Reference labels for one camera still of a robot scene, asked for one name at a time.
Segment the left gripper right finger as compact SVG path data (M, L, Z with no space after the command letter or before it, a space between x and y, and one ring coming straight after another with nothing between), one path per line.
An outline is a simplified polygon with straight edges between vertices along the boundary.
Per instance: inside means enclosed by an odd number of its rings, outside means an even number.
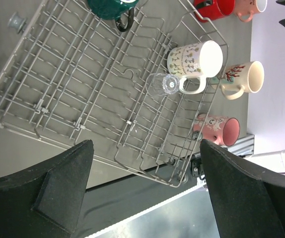
M200 154L220 237L285 238L285 175L205 139Z

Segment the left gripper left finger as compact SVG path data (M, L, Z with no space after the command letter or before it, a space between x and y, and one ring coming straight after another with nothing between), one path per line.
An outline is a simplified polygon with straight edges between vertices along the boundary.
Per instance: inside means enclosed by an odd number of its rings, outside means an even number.
M92 140L0 178L0 238L70 238L93 162Z

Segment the small orange mug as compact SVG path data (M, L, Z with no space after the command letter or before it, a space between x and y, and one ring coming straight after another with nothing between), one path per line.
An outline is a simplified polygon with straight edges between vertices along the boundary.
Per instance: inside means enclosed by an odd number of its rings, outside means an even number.
M267 0L236 0L233 14L242 22L249 22L254 14L262 13L266 10L267 3Z

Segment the white floral mug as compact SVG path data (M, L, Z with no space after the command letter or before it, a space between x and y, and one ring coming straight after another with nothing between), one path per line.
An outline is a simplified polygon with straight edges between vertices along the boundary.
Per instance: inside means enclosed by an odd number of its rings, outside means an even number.
M223 52L215 41L193 43L173 48L167 57L167 69L180 79L179 91L192 95L203 92L207 78L216 76L223 65ZM194 91L184 88L188 79L197 79L199 86Z

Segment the clear plastic cup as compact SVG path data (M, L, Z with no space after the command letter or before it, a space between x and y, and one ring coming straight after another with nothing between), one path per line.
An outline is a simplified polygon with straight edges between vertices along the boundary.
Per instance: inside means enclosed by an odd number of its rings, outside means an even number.
M152 96L166 96L178 92L180 79L167 73L152 73L146 79L146 91Z

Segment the dark green mug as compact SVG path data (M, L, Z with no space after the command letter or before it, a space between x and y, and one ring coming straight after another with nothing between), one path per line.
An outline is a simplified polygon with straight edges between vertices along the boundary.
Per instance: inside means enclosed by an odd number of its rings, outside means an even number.
M138 2L138 0L87 0L89 8L95 15L104 20L114 20L120 32L126 32L132 27ZM125 12L128 13L126 26L121 20Z

